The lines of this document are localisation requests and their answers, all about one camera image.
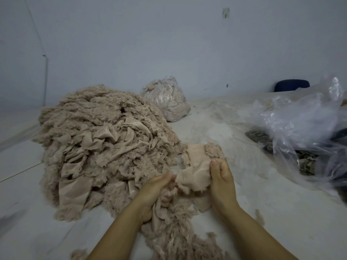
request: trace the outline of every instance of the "clear plastic bag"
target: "clear plastic bag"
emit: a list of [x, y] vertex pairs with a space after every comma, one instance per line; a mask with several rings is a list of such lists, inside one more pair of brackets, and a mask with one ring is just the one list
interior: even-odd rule
[[327, 183], [338, 190], [347, 186], [343, 95], [338, 79], [328, 77], [313, 87], [275, 95], [270, 104], [254, 102], [252, 123], [272, 141], [267, 150], [287, 178], [323, 190]]
[[190, 111], [190, 105], [174, 77], [152, 81], [140, 95], [157, 105], [167, 121], [177, 121]]

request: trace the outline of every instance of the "faux fur fabric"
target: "faux fur fabric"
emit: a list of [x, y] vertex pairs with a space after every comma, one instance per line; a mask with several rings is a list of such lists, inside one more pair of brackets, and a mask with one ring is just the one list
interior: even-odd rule
[[[57, 208], [58, 220], [79, 219], [83, 210], [99, 204], [116, 218], [148, 179], [175, 165], [176, 156], [186, 149], [156, 106], [103, 85], [68, 94], [56, 107], [43, 109], [39, 122], [41, 131], [33, 141], [45, 148], [40, 185]], [[223, 157], [214, 144], [202, 149], [206, 157]], [[209, 207], [206, 196], [177, 190], [163, 195], [173, 196], [173, 202], [165, 211], [158, 202], [153, 207], [156, 227], [141, 227], [154, 249], [152, 259], [224, 259], [213, 236], [202, 240], [189, 221], [197, 208]], [[80, 255], [85, 257], [85, 251], [71, 257]]]

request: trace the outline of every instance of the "white floor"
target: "white floor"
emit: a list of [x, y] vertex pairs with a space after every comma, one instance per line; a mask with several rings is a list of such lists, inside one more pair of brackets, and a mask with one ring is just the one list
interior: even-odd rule
[[[188, 117], [170, 123], [183, 142], [214, 140], [223, 148], [234, 174], [240, 205], [299, 259], [346, 259], [347, 208], [326, 193], [298, 186], [277, 172], [274, 164], [250, 142], [240, 126], [247, 107], [228, 98], [192, 101]], [[30, 141], [0, 152], [1, 259], [68, 259], [74, 249], [90, 252], [113, 219], [98, 207], [73, 223], [53, 219], [38, 182], [44, 165], [42, 149]], [[197, 215], [198, 235], [214, 231], [217, 242], [237, 257], [230, 234], [212, 210]], [[151, 251], [139, 235], [132, 259], [148, 259]]]

